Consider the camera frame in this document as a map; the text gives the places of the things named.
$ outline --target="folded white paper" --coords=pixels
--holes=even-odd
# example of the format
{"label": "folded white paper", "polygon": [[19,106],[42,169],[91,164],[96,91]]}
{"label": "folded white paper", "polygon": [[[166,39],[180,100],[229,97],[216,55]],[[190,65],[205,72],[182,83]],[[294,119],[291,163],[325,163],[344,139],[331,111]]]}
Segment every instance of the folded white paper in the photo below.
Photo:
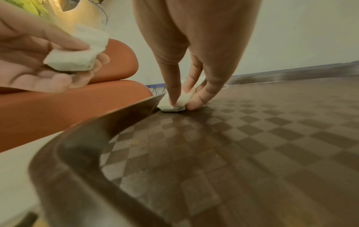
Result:
{"label": "folded white paper", "polygon": [[87,71],[95,64],[96,56],[106,49],[110,35],[78,24],[72,34],[90,45],[89,50],[53,49],[43,63],[58,71]]}
{"label": "folded white paper", "polygon": [[189,100],[192,98],[194,94],[194,89],[192,89],[190,92],[185,93],[183,90],[181,91],[181,95],[178,98],[178,101],[175,105],[171,105],[169,103],[169,95],[168,92],[163,96],[163,98],[158,103],[157,107],[162,112],[180,112],[186,110],[186,104],[189,102]]}

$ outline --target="wire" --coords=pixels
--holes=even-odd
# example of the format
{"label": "wire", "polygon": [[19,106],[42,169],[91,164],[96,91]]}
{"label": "wire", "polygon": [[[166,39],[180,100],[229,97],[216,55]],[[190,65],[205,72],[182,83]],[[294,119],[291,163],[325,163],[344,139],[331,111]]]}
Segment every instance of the wire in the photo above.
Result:
{"label": "wire", "polygon": [[99,6],[100,3],[96,3],[93,0],[88,0],[89,2],[91,2],[92,4],[94,4],[95,6],[97,6],[100,10],[102,10],[102,12],[104,12],[105,16],[106,16],[106,24],[108,22],[108,16],[106,14],[106,12]]}

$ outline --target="white floor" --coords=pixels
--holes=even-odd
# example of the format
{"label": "white floor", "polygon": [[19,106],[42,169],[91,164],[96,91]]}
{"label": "white floor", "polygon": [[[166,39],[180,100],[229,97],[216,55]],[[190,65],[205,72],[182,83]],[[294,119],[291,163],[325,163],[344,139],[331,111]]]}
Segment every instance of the white floor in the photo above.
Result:
{"label": "white floor", "polygon": [[36,152],[58,134],[0,153],[0,226],[39,203],[27,167]]}

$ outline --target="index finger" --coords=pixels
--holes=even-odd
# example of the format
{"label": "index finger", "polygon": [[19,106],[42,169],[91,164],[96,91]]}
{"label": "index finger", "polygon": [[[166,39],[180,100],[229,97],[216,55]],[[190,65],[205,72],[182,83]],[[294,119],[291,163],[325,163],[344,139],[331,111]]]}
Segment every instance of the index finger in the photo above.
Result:
{"label": "index finger", "polygon": [[188,110],[196,110],[201,106],[208,103],[211,99],[213,99],[218,92],[222,89],[223,83],[213,84],[210,81],[207,81],[206,85],[199,92],[195,93],[190,101],[186,104],[186,109]]}
{"label": "index finger", "polygon": [[63,48],[87,50],[90,46],[57,27],[25,10],[8,3],[1,4],[1,20],[17,34],[25,34],[53,42]]}

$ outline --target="hand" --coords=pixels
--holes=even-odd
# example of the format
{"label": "hand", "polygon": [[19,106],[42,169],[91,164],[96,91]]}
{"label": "hand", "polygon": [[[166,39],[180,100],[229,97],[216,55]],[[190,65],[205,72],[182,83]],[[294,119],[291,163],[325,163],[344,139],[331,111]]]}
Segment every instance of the hand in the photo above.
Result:
{"label": "hand", "polygon": [[55,25],[0,0],[0,86],[38,92],[63,92],[88,84],[109,62],[97,56],[92,70],[67,74],[43,64],[54,48],[87,50],[89,45]]}
{"label": "hand", "polygon": [[132,0],[139,29],[159,64],[170,102],[181,94],[178,63],[190,49],[192,65],[183,90],[204,70],[206,80],[186,107],[211,100],[232,76],[251,36],[260,0]]}

